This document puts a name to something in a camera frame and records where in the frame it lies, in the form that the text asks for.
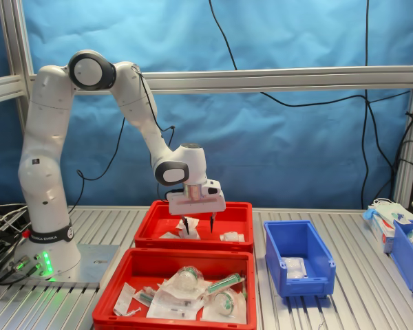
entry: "green led light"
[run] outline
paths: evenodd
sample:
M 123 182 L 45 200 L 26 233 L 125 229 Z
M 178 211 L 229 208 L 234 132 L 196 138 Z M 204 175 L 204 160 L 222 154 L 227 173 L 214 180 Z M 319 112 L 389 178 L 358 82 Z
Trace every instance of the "green led light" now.
M 52 268 L 52 266 L 50 265 L 50 259 L 49 259 L 49 255 L 47 254 L 47 252 L 43 252 L 43 256 L 44 256 L 44 262 L 47 266 L 47 272 L 44 273 L 45 275 L 50 275 L 54 272 L 54 269 Z

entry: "green syringe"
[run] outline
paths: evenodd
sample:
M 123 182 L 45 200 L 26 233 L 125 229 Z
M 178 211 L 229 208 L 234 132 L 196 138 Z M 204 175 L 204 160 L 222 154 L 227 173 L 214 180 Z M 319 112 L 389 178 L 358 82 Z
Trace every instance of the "green syringe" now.
M 208 293 L 213 293 L 217 290 L 223 289 L 224 287 L 230 287 L 233 284 L 239 283 L 242 280 L 238 273 L 234 273 L 223 280 L 219 280 L 218 282 L 211 284 L 207 287 Z

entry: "metal rail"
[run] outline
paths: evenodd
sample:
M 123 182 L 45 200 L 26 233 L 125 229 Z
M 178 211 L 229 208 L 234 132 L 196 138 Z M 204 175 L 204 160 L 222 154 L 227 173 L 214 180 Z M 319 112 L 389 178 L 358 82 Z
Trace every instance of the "metal rail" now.
M 117 265 L 148 208 L 77 207 L 71 219 L 76 239 L 86 244 L 119 244 Z M 263 221 L 310 219 L 337 263 L 333 295 L 280 298 L 264 260 Z M 409 329 L 413 294 L 392 259 L 379 250 L 355 210 L 253 209 L 257 329 Z M 111 276 L 116 266 L 109 270 Z M 11 285 L 0 288 L 0 329 L 92 328 L 100 290 Z

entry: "metal base plate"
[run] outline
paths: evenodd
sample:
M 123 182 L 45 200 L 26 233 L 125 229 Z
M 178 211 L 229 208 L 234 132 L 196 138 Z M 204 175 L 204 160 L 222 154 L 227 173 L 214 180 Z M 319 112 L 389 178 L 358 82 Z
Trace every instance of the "metal base plate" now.
M 116 258 L 119 245 L 78 244 L 81 253 L 80 262 L 66 272 L 57 274 L 49 280 L 28 279 L 28 285 L 45 285 L 61 287 L 97 288 L 105 280 L 107 269 Z

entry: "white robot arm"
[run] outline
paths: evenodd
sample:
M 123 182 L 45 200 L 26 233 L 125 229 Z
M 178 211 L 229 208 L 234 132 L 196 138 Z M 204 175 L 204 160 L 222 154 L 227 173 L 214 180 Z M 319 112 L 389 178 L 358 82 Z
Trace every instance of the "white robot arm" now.
M 212 223 L 215 213 L 225 209 L 220 183 L 207 179 L 203 149 L 183 144 L 172 151 L 165 144 L 156 123 L 158 108 L 138 66 L 131 62 L 112 65 L 97 52 L 80 51 L 66 67 L 42 67 L 30 98 L 19 167 L 31 218 L 30 240 L 16 249 L 14 258 L 38 260 L 41 278 L 67 271 L 80 260 L 60 171 L 77 89 L 110 90 L 125 118 L 141 132 L 156 180 L 164 186 L 184 184 L 183 192 L 167 194 L 171 214 L 184 219 L 186 214 L 212 212 Z

